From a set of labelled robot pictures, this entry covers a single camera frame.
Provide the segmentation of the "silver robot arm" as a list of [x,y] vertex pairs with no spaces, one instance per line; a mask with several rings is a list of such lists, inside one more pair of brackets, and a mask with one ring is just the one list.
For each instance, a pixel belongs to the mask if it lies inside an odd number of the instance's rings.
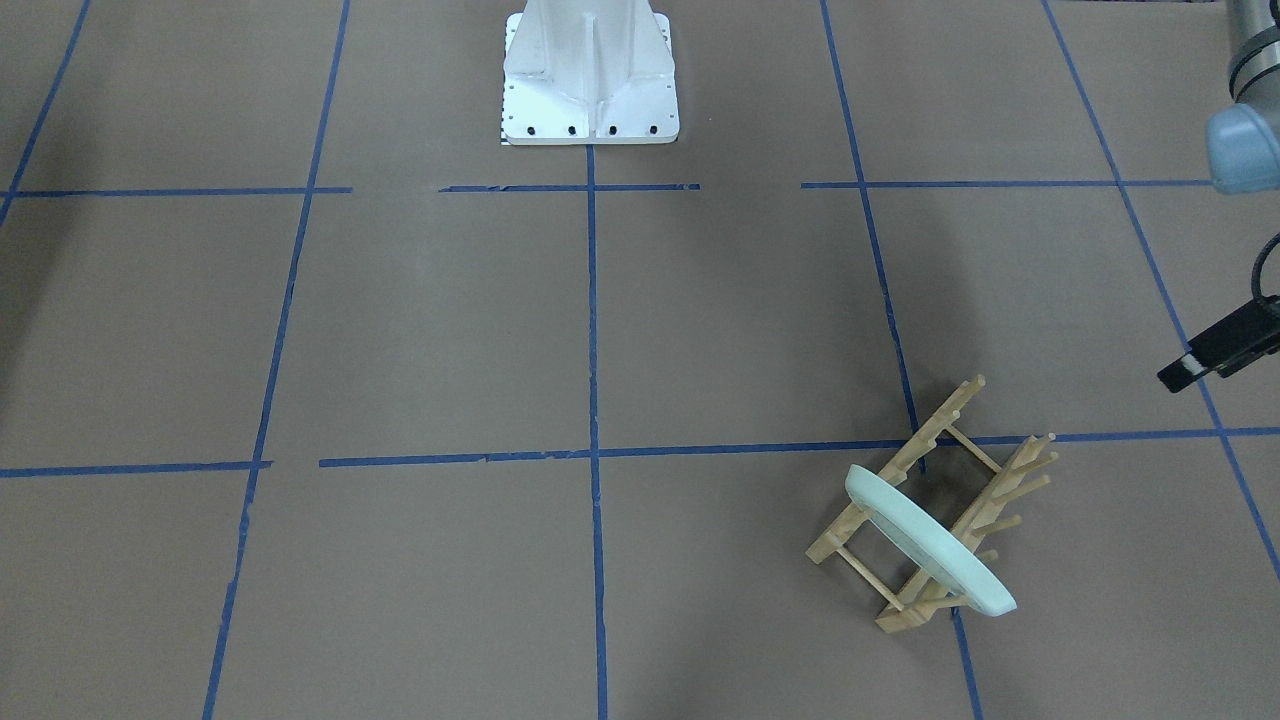
[[[1224,195],[1258,193],[1279,187],[1279,27],[1277,3],[1229,1],[1228,65],[1231,105],[1206,126],[1212,186]],[[1193,337],[1188,350],[1158,372],[1178,393],[1208,374],[1228,378],[1257,359],[1277,352],[1277,295],[1265,290],[1265,268],[1277,250],[1267,240],[1254,258],[1249,299]]]

